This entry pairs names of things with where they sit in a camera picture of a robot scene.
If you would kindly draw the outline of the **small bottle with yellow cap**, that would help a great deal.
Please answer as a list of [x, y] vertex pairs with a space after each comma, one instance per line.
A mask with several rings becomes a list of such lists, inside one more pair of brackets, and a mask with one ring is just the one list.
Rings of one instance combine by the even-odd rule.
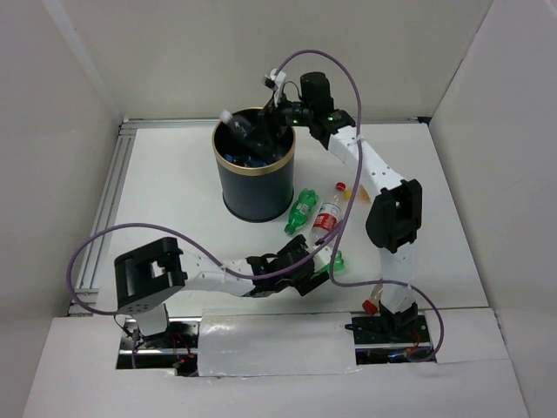
[[[353, 189], [346, 188], [343, 192], [344, 200], [349, 201], [353, 195]], [[362, 200], [364, 202], [370, 201], [370, 196], [368, 195], [366, 189], [360, 185], [356, 191], [356, 199]]]

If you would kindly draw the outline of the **clear bottle with red label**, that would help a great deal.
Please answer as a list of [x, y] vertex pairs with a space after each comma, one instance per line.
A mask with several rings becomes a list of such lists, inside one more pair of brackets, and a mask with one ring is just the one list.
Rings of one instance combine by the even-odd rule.
[[310, 231], [310, 241], [314, 246], [343, 219], [346, 210], [345, 191], [346, 184], [338, 182], [325, 196]]

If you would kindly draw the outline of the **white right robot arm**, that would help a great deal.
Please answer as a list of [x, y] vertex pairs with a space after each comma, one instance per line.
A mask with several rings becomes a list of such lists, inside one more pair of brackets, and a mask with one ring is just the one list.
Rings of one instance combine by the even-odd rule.
[[364, 141], [353, 118], [335, 108], [329, 80], [322, 72], [300, 79], [299, 100], [284, 94], [285, 73], [271, 70], [264, 84], [272, 98], [258, 112], [254, 136], [273, 150], [290, 127], [304, 126], [323, 147], [359, 177], [372, 200], [366, 233], [379, 249], [383, 290], [379, 301], [379, 330], [389, 341], [401, 340], [417, 315], [409, 283], [412, 249], [422, 222], [422, 187], [407, 180]]

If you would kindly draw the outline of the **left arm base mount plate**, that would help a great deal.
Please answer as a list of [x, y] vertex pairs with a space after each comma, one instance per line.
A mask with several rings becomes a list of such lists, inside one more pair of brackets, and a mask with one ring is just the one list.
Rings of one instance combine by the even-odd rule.
[[181, 377], [198, 377], [200, 317], [170, 318], [168, 330], [144, 336], [137, 322], [116, 320], [121, 334], [116, 369], [163, 369]]

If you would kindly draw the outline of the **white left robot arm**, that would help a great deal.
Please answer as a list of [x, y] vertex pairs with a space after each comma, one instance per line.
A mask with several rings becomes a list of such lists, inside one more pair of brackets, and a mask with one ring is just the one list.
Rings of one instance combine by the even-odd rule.
[[207, 257], [182, 251], [176, 239], [164, 237], [115, 258], [117, 312], [135, 320], [147, 347], [159, 348], [171, 339], [165, 302], [174, 294], [205, 291], [266, 298], [293, 288], [305, 296], [329, 280], [332, 249], [326, 246], [304, 265], [293, 270], [290, 266], [316, 249], [300, 234], [277, 253], [219, 267]]

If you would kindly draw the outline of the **clear bottle with blue label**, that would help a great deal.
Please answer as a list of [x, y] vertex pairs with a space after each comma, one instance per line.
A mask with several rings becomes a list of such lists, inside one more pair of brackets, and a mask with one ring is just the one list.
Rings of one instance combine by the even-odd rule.
[[264, 160], [251, 155], [225, 154], [224, 158], [227, 162], [244, 168], [260, 168], [267, 166]]

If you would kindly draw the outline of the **green bottle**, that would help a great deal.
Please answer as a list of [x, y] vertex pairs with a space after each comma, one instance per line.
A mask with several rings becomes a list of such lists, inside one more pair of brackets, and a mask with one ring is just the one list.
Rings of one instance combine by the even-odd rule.
[[[333, 270], [334, 270], [335, 273], [342, 273], [345, 270], [345, 267], [346, 267], [345, 266], [345, 260], [343, 258], [342, 252], [337, 251], [336, 254], [335, 254], [335, 257], [336, 257], [336, 261], [334, 262], [334, 264], [332, 264], [333, 265]], [[315, 273], [321, 273], [321, 272], [328, 272], [329, 273], [330, 269], [328, 271], [322, 270], [322, 271], [315, 272]]]
[[319, 196], [313, 189], [303, 189], [289, 211], [289, 217], [284, 232], [292, 236], [303, 228], [318, 202]]

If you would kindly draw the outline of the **small bottle with red cap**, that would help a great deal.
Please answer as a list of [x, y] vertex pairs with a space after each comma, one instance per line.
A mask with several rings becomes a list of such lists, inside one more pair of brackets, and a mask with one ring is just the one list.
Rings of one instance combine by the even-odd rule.
[[379, 311], [379, 302], [383, 291], [382, 284], [376, 284], [369, 297], [362, 303], [362, 309], [369, 315], [375, 315]]

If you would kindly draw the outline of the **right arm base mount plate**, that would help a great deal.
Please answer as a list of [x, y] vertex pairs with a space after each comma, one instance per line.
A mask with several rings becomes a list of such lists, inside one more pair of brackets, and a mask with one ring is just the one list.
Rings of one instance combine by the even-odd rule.
[[435, 361], [426, 318], [413, 305], [401, 322], [388, 315], [354, 314], [344, 325], [352, 334], [358, 366]]

